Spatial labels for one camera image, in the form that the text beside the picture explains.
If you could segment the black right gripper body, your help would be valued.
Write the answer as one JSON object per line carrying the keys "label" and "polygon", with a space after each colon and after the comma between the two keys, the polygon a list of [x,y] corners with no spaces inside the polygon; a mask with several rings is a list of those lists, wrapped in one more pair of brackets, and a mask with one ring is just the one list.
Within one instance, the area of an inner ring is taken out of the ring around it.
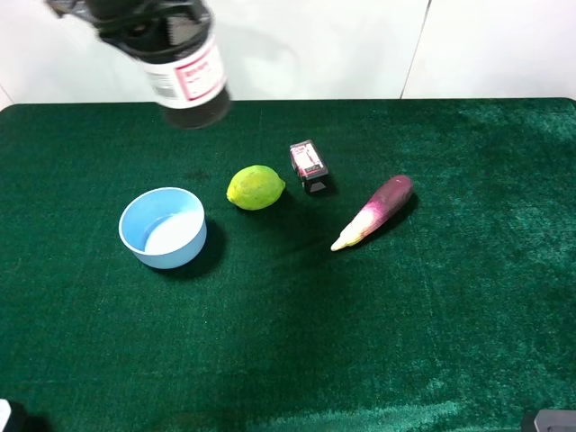
{"label": "black right gripper body", "polygon": [[58,16],[89,23],[122,50],[177,50],[205,40],[211,13],[201,1],[48,1]]}

